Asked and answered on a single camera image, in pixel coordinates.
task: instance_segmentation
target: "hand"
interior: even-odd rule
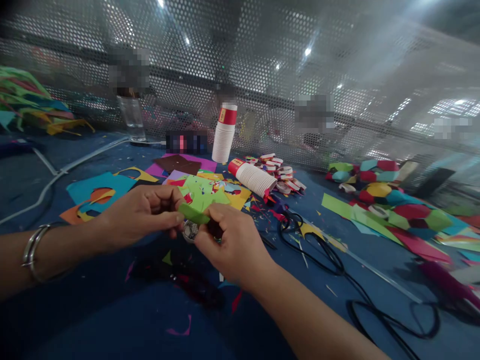
[[[102,233],[107,252],[128,247],[158,231],[168,231],[175,239],[184,226],[184,216],[177,211],[184,201],[176,186],[140,185],[87,224]]]
[[[196,247],[231,283],[252,292],[263,274],[275,268],[251,216],[229,206],[213,203],[205,214],[216,221],[223,235],[218,244],[206,225],[195,237]]]

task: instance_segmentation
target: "right hand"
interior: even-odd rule
[[[231,283],[252,292],[261,275],[275,262],[265,248],[251,216],[224,204],[211,204],[204,212],[216,221],[223,235],[218,244],[207,225],[201,225],[195,245]]]

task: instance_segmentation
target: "left hand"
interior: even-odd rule
[[[175,239],[184,227],[184,215],[177,211],[183,202],[176,186],[140,185],[87,224],[102,234],[107,252],[128,247],[158,231],[168,231]]]

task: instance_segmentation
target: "metal mesh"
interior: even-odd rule
[[[414,159],[420,166],[408,190],[438,167],[480,185],[480,141],[436,139],[433,125],[466,117],[476,131],[480,48],[426,24],[480,36],[440,26],[435,16],[448,9],[418,3],[428,2],[32,1],[3,19],[1,62],[31,72],[94,125],[122,129],[109,53],[148,49],[141,102],[151,136],[208,129],[212,141],[220,105],[233,99],[241,153],[275,152],[318,170],[333,161]],[[332,131],[298,131],[295,100],[305,95],[333,97]]]

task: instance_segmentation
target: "stack of paper cups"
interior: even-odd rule
[[[268,194],[277,184],[276,178],[238,158],[233,159],[230,164],[228,164],[228,171],[243,185],[262,198],[265,196],[266,191]]]
[[[230,149],[235,135],[237,122],[237,105],[224,102],[221,105],[220,116],[216,123],[215,140],[211,159],[216,163],[226,163],[229,160]]]

